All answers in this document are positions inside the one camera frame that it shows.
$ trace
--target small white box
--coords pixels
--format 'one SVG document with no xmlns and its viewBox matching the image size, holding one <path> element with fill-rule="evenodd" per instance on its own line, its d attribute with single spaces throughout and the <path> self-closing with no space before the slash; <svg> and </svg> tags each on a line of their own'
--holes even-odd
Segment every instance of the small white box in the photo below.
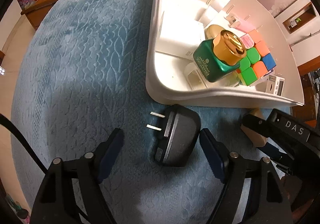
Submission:
<svg viewBox="0 0 320 224">
<path fill-rule="evenodd" d="M 199 22 L 203 24 L 204 27 L 216 17 L 216 15 L 222 11 L 222 9 L 230 2 L 230 0 L 215 0 L 207 9 L 204 11 L 199 19 Z"/>
<path fill-rule="evenodd" d="M 283 89 L 284 89 L 284 78 L 274 76 L 274 75 L 269 75 L 266 93 L 282 96 Z"/>
<path fill-rule="evenodd" d="M 205 40 L 203 24 L 165 11 L 156 50 L 193 61 L 193 53 Z"/>
</svg>

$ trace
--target rubik's cube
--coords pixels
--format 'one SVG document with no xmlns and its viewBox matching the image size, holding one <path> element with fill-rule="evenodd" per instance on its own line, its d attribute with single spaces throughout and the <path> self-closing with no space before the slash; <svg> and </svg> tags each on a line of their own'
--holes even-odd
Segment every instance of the rubik's cube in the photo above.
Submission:
<svg viewBox="0 0 320 224">
<path fill-rule="evenodd" d="M 257 30 L 240 37 L 247 48 L 247 56 L 240 61 L 237 69 L 243 85 L 249 86 L 276 66 L 270 50 Z"/>
</svg>

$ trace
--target power adapter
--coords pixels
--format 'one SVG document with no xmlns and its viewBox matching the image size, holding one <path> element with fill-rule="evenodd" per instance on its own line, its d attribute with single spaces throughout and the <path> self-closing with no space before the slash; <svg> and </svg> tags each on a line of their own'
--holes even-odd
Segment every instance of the power adapter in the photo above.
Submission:
<svg viewBox="0 0 320 224">
<path fill-rule="evenodd" d="M 171 167 L 185 166 L 199 135 L 199 115 L 178 104 L 167 107 L 163 114 L 151 112 L 151 115 L 162 118 L 160 128 L 147 125 L 159 131 L 156 162 Z"/>
</svg>

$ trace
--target gold bottle cap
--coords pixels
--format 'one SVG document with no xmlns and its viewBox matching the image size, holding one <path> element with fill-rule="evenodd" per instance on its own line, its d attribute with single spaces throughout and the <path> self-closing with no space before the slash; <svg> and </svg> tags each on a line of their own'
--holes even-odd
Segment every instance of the gold bottle cap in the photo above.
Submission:
<svg viewBox="0 0 320 224">
<path fill-rule="evenodd" d="M 247 55 L 241 40 L 234 33 L 222 30 L 213 40 L 213 52 L 217 58 L 233 66 Z"/>
</svg>

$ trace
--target black cable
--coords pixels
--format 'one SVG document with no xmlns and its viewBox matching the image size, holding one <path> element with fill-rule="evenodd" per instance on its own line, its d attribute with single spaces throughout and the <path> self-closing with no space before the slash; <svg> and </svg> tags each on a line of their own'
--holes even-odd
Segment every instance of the black cable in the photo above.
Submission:
<svg viewBox="0 0 320 224">
<path fill-rule="evenodd" d="M 7 119 L 4 115 L 0 113 L 0 125 L 3 125 L 7 130 L 9 130 L 10 133 L 12 133 L 16 139 L 22 144 L 22 146 L 25 148 L 25 150 L 28 152 L 28 154 L 31 156 L 31 158 L 35 161 L 35 163 L 39 166 L 39 168 L 43 171 L 44 174 L 48 172 L 48 169 L 43 165 L 39 157 L 36 155 L 36 153 L 32 150 L 31 146 L 25 139 L 25 137 L 21 134 L 18 128 L 12 122 Z M 79 214 L 87 221 L 89 221 L 88 216 L 79 208 L 77 205 Z"/>
</svg>

